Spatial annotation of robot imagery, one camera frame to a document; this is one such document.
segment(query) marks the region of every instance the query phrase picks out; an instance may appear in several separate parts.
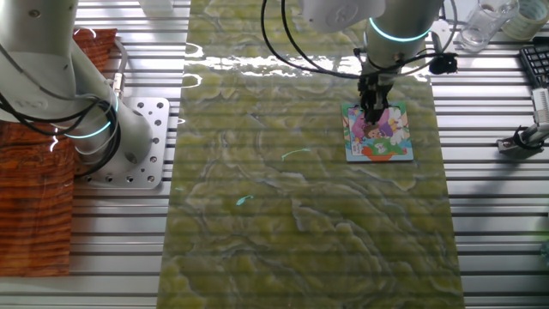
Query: mounting plate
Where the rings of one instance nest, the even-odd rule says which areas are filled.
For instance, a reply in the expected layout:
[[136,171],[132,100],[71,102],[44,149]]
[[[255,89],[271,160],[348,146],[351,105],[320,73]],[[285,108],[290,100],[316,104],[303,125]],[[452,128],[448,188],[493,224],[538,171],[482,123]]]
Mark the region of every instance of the mounting plate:
[[514,137],[498,139],[497,143],[499,153],[513,159],[524,160],[543,151],[543,147],[535,150],[526,150],[524,148],[521,148],[517,144],[515,144]]
[[78,179],[75,181],[76,189],[147,190],[156,188],[162,182],[170,102],[164,98],[135,97],[124,98],[124,104],[142,114],[151,126],[153,142],[146,159],[124,174],[108,177],[92,174]]

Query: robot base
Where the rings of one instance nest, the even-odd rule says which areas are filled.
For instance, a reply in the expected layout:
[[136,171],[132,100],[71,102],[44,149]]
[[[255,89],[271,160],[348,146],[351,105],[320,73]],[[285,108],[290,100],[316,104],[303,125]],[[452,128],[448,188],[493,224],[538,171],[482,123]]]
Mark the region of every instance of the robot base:
[[124,104],[142,114],[153,131],[153,141],[146,159],[127,173],[107,177],[94,173],[78,179],[75,182],[76,189],[146,190],[153,189],[162,182],[170,103],[163,98],[135,97],[124,98]]

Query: green textured surface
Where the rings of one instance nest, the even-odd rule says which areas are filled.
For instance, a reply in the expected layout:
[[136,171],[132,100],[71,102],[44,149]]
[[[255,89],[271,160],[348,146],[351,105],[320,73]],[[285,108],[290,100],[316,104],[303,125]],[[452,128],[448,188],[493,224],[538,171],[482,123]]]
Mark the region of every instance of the green textured surface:
[[[192,1],[159,308],[463,308],[430,83],[391,92],[416,160],[349,165],[356,81],[280,65],[259,9]],[[356,71],[364,24],[317,34],[292,15],[316,60]],[[272,1],[269,35],[289,53],[279,16]]]

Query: cartoon picture card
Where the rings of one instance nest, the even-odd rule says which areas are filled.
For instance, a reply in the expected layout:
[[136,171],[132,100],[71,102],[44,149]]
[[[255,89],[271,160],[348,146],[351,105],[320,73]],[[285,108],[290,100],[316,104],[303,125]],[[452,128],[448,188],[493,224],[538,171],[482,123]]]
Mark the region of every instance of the cartoon picture card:
[[341,106],[348,162],[412,161],[412,141],[406,104],[390,104],[377,124],[364,121],[364,112],[356,105]]

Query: metal table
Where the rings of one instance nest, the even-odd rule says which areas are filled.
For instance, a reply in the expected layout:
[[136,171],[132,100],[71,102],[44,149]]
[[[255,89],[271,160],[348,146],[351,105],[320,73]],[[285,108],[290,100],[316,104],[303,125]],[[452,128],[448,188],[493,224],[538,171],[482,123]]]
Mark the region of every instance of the metal table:
[[[147,18],[137,1],[81,0],[77,25],[116,27],[128,49],[125,94],[170,101],[164,184],[76,191],[72,276],[0,278],[0,308],[155,308],[190,7],[175,3],[172,16]],[[463,18],[468,8],[460,11]],[[549,307],[549,269],[539,255],[547,237],[539,231],[549,231],[549,151],[513,161],[495,145],[532,124],[521,46],[499,33],[485,51],[460,58],[459,74],[432,78],[468,308]],[[107,76],[118,59],[113,53]]]

